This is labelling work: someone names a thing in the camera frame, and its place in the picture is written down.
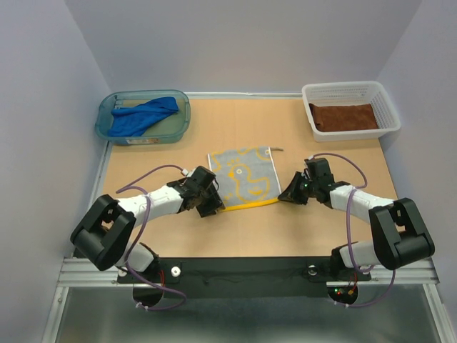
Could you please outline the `brown towel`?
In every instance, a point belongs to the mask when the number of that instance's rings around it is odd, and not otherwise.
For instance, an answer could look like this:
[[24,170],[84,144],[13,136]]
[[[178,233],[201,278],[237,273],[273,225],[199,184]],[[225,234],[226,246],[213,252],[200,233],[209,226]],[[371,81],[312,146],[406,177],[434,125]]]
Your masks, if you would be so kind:
[[316,106],[309,104],[318,131],[362,131],[377,129],[378,124],[370,104],[351,106]]

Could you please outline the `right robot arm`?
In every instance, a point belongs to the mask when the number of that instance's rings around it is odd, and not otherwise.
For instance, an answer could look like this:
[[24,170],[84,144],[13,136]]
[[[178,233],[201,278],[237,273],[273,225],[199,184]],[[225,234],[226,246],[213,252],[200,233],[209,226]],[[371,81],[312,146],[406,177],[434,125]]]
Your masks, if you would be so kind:
[[362,187],[338,182],[326,157],[317,154],[307,158],[305,169],[294,174],[278,200],[305,205],[309,199],[316,199],[330,209],[345,212],[347,227],[352,217],[369,224],[370,241],[354,242],[347,229],[346,244],[332,250],[328,270],[333,277],[344,279],[354,270],[368,273],[377,265],[395,271],[434,255],[434,241],[412,199],[378,197]]

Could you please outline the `yellow white towel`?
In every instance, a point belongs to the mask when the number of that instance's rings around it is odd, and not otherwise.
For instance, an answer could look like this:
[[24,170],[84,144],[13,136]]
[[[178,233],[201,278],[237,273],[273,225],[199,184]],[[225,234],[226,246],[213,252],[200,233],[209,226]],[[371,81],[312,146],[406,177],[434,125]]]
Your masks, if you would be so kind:
[[272,152],[282,148],[255,146],[208,154],[226,212],[278,202],[282,192]]

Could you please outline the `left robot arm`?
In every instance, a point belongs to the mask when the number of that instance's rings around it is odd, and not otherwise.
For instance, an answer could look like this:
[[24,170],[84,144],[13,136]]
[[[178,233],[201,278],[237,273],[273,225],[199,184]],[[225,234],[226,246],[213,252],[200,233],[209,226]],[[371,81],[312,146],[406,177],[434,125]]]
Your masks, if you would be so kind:
[[152,192],[130,198],[100,196],[71,234],[71,243],[100,271],[114,266],[132,269],[142,281],[159,273],[158,256],[145,244],[131,240],[139,224],[193,208],[201,217],[224,208],[216,175],[198,166],[184,178],[169,182]]

